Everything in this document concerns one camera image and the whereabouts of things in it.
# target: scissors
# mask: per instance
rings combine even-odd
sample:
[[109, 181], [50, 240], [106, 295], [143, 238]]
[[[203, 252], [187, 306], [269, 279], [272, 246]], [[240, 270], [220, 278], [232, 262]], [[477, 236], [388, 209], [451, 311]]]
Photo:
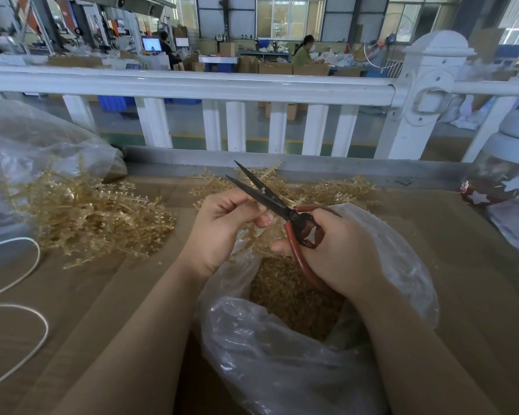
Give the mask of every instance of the scissors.
[[[304, 275], [306, 280], [309, 281], [313, 287], [328, 296], [342, 297], [313, 272], [299, 247], [299, 245], [302, 245], [310, 249], [315, 249], [325, 236], [323, 228], [315, 222], [313, 216], [309, 213], [310, 211], [313, 211], [316, 208], [322, 208], [337, 216], [338, 214], [330, 208], [320, 205], [297, 205], [291, 209], [252, 172], [241, 165], [238, 161], [235, 161], [235, 163], [240, 167], [240, 170], [244, 172], [249, 180], [256, 185], [257, 189], [251, 188], [228, 175], [226, 175], [227, 179], [233, 182], [238, 188], [242, 189], [246, 194], [250, 195], [254, 200], [263, 204], [268, 210], [285, 219], [286, 223], [284, 224], [284, 231], [286, 232], [287, 238], [291, 244], [292, 255], [298, 265], [298, 269]], [[315, 243], [311, 242], [311, 240], [307, 238], [313, 228], [315, 228]]]

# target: scissors blade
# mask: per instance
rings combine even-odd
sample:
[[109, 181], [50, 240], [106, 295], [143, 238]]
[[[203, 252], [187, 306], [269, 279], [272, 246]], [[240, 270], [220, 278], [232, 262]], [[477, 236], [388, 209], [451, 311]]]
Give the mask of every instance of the scissors blade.
[[275, 214], [283, 217], [287, 221], [290, 219], [291, 209], [287, 206], [282, 207], [281, 204], [270, 199], [268, 196], [263, 195], [262, 192], [258, 191], [257, 189], [251, 188], [250, 186], [228, 175], [226, 175], [226, 177], [228, 180], [233, 182], [238, 188], [242, 189], [246, 194], [250, 195], [254, 200], [258, 201], [260, 204], [263, 204], [265, 207], [267, 207], [268, 210], [273, 211]]
[[238, 161], [235, 160], [235, 163], [238, 167], [240, 167], [240, 170], [244, 172], [244, 174], [248, 177], [249, 180], [252, 181], [254, 185], [262, 192], [263, 195], [266, 195], [268, 197], [271, 197], [271, 199], [278, 203], [281, 207], [286, 208], [286, 204], [283, 202], [281, 198], [279, 198], [271, 189], [267, 187], [265, 183], [260, 181], [255, 174], [250, 172], [247, 168], [245, 168], [243, 165], [241, 165]]

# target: gray floor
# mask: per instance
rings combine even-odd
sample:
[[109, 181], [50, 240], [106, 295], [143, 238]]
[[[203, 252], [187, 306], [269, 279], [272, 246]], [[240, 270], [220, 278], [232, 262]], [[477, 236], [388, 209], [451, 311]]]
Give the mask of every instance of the gray floor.
[[[63, 100], [60, 98], [24, 96], [23, 101], [36, 108], [49, 112], [57, 117], [70, 120]], [[220, 102], [221, 133], [227, 133], [225, 103]], [[118, 113], [104, 112], [97, 102], [91, 102], [91, 109], [101, 132], [141, 134], [142, 128], [138, 119], [123, 118]], [[169, 128], [172, 135], [204, 136], [204, 119], [202, 105], [166, 104]], [[340, 106], [331, 105], [325, 127], [325, 143], [331, 143], [336, 132]], [[358, 121], [353, 132], [353, 144], [377, 144], [385, 118], [376, 116], [378, 111], [372, 108], [360, 108]], [[304, 136], [306, 112], [298, 111], [296, 120], [287, 122], [286, 138], [302, 140]], [[452, 125], [437, 123], [433, 136], [473, 137], [474, 132], [459, 129]], [[248, 139], [269, 138], [269, 119], [265, 118], [265, 109], [258, 108], [256, 102], [246, 102], [246, 136]]]

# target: person in black shirt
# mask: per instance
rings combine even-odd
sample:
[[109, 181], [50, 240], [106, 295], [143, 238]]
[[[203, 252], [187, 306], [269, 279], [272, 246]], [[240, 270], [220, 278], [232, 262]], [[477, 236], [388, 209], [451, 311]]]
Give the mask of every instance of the person in black shirt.
[[159, 32], [159, 44], [161, 46], [161, 50], [167, 54], [169, 57], [169, 66], [171, 69], [173, 69], [173, 65], [178, 64], [179, 62], [182, 62], [180, 58], [178, 58], [178, 55], [176, 56], [173, 53], [173, 50], [167, 43], [167, 32], [165, 30], [162, 30]]

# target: woman in green shirt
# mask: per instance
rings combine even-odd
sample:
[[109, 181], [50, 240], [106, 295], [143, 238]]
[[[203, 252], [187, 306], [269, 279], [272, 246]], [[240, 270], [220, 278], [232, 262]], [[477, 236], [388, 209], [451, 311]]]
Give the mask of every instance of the woman in green shirt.
[[308, 35], [304, 38], [304, 41], [298, 46], [294, 56], [292, 57], [293, 65], [307, 65], [307, 64], [319, 64], [324, 62], [323, 59], [319, 58], [318, 60], [312, 61], [309, 57], [309, 50], [313, 48], [313, 43], [315, 39], [312, 35]]

